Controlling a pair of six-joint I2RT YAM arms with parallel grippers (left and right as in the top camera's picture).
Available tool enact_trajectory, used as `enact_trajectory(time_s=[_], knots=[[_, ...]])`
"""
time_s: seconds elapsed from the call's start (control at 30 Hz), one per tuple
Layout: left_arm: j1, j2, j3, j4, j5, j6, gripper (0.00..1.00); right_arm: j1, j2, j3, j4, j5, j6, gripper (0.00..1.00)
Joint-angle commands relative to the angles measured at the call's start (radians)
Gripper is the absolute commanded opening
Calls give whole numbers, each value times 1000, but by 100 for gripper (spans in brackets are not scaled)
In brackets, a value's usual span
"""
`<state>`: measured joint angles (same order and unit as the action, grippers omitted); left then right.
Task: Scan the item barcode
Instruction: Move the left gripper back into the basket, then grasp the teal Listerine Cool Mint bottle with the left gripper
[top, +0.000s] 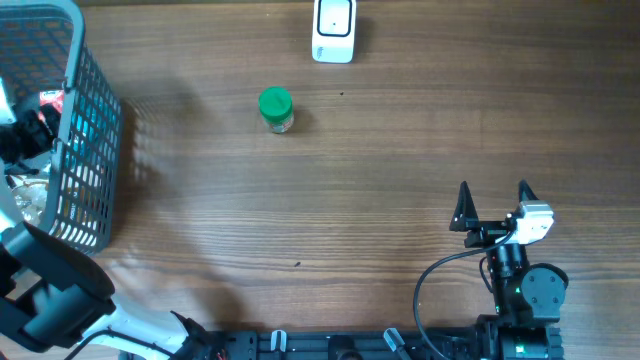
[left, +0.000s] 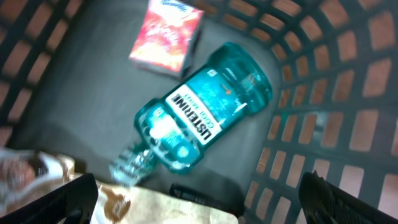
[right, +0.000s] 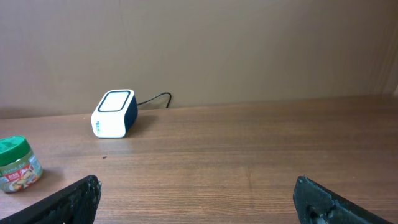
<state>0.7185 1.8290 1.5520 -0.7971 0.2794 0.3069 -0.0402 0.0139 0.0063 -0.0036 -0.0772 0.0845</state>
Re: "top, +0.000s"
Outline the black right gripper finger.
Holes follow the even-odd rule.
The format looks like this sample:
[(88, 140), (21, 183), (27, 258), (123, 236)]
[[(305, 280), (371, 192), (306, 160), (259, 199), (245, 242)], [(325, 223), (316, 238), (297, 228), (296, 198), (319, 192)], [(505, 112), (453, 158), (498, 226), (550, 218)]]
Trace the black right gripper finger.
[(449, 230), (453, 232), (475, 231), (479, 228), (479, 217), (466, 181), (460, 184), (457, 205), (452, 215)]
[(518, 183), (518, 198), (520, 202), (539, 200), (526, 180)]

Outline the red white small box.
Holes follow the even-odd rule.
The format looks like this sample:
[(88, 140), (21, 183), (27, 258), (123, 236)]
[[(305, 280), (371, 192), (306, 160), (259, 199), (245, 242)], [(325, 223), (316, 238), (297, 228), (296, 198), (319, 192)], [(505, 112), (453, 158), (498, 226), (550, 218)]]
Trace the red white small box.
[(39, 93), (39, 119), (46, 123), (48, 118), (59, 120), (63, 110), (64, 91), (49, 90)]

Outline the green lid jar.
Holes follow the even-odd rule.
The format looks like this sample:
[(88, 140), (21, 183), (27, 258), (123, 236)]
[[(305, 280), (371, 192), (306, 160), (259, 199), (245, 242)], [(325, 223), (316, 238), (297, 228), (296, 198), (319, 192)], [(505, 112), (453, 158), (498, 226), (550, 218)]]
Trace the green lid jar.
[(282, 134), (294, 123), (294, 104), (283, 87), (266, 88), (259, 96), (259, 112), (271, 132)]

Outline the blue mouthwash bottle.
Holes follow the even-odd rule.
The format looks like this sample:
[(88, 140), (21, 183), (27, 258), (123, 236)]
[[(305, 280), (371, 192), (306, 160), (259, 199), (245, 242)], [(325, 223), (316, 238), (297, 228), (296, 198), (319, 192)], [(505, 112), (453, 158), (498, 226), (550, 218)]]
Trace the blue mouthwash bottle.
[(102, 104), (96, 105), (92, 100), (82, 98), (78, 110), (71, 117), (70, 147), (81, 157), (88, 157), (95, 149), (99, 149), (105, 135), (106, 120), (101, 113)]

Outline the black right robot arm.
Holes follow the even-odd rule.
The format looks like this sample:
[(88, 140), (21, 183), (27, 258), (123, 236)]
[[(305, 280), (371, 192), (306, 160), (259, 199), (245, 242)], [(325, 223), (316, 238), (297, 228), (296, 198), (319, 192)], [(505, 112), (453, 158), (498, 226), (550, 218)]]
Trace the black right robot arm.
[(564, 357), (560, 308), (567, 274), (549, 263), (529, 262), (526, 247), (546, 237), (554, 211), (526, 181), (518, 185), (519, 203), (503, 220), (482, 221), (468, 184), (460, 185), (449, 226), (465, 232), (464, 245), (485, 254), (496, 313), (480, 315), (468, 331), (468, 345), (451, 348), (456, 359), (536, 359)]

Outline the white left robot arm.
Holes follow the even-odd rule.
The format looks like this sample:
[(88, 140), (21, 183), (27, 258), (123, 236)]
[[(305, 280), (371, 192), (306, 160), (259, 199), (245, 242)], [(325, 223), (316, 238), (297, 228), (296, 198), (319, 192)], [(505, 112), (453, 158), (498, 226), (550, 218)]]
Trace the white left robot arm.
[(114, 142), (91, 143), (78, 154), (43, 122), (37, 127), (52, 163), (50, 198), (62, 212), (68, 240), (27, 222), (7, 183), (1, 185), (1, 332), (38, 353), (52, 347), (78, 354), (100, 344), (144, 359), (205, 359), (216, 340), (175, 312), (146, 309), (116, 295), (106, 273), (79, 251), (107, 229), (109, 176), (117, 168)]

